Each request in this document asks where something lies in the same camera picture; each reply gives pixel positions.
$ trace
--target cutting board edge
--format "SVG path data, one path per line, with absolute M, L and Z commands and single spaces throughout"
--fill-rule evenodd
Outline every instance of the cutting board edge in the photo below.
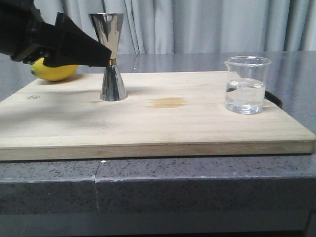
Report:
M 221 146 L 218 146 L 218 143 L 111 145 L 94 146 L 95 150 L 93 152 L 91 152 L 91 146 L 0 148 L 0 161 L 78 158 L 288 155 L 312 154 L 316 150 L 315 141 L 287 141 L 282 143 L 265 142 L 263 147 L 261 147 L 260 144 L 261 143 L 256 142 L 227 142 L 221 144 Z

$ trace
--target stain on cutting board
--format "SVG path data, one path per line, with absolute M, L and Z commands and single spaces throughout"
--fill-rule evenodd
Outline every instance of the stain on cutting board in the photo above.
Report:
M 180 106 L 186 105 L 187 101 L 182 97 L 171 97 L 171 98 L 159 98 L 159 99 L 150 99 L 152 105 L 149 106 L 155 109 L 162 108 L 177 108 Z

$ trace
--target wooden cutting board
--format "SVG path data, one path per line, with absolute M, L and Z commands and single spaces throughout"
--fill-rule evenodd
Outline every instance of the wooden cutting board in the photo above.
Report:
M 122 74 L 128 98 L 99 99 L 102 74 L 37 79 L 0 102 L 0 160 L 312 153 L 315 135 L 269 101 L 224 106 L 226 73 Z

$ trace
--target gray curtain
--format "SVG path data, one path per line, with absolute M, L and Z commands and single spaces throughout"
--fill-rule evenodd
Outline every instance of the gray curtain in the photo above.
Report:
M 124 12 L 118 53 L 315 50 L 315 0 L 35 0 L 95 38 L 88 13 Z

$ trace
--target gray countertop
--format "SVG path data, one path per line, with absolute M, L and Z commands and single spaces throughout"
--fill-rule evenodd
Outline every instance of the gray countertop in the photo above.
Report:
M 118 65 L 225 71 L 227 58 L 245 54 L 273 61 L 267 90 L 316 133 L 314 51 L 119 55 Z M 0 63 L 0 100 L 35 79 L 27 65 Z M 0 162 L 0 236 L 304 230 L 315 209 L 316 154 Z

